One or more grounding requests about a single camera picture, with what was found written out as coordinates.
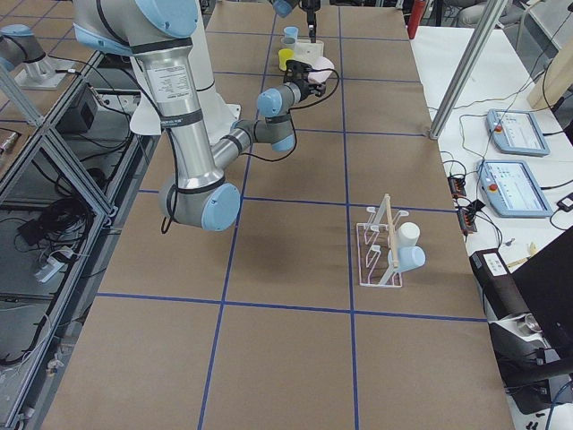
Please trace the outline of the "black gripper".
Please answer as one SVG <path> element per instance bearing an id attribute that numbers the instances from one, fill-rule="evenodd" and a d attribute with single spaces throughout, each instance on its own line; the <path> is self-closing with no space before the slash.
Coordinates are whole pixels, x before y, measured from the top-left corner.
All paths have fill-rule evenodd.
<path id="1" fill-rule="evenodd" d="M 321 98 L 325 93 L 325 84 L 310 82 L 307 79 L 297 79 L 296 86 L 300 92 L 300 100 L 306 100 L 309 96 L 313 95 Z"/>
<path id="2" fill-rule="evenodd" d="M 306 11 L 308 36 L 311 42 L 316 41 L 317 20 L 316 12 L 321 9 L 321 0 L 300 0 L 299 7 Z"/>

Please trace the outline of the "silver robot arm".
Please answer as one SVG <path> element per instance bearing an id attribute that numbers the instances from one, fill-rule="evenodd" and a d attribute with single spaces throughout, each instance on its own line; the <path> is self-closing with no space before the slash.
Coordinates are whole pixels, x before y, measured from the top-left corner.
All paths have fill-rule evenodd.
<path id="1" fill-rule="evenodd" d="M 273 0 L 270 3 L 275 13 L 281 18 L 286 18 L 295 8 L 304 11 L 310 41 L 312 43 L 317 41 L 316 14 L 321 9 L 321 0 Z"/>
<path id="2" fill-rule="evenodd" d="M 214 88 L 197 1 L 76 1 L 74 31 L 83 45 L 129 56 L 153 133 L 166 132 L 175 173 L 164 184 L 162 229 L 172 223 L 221 231 L 234 224 L 241 195 L 226 167 L 255 143 L 289 154 L 296 145 L 290 111 L 326 90 L 330 68 L 286 63 L 281 85 L 257 98 L 260 120 L 236 120 Z"/>

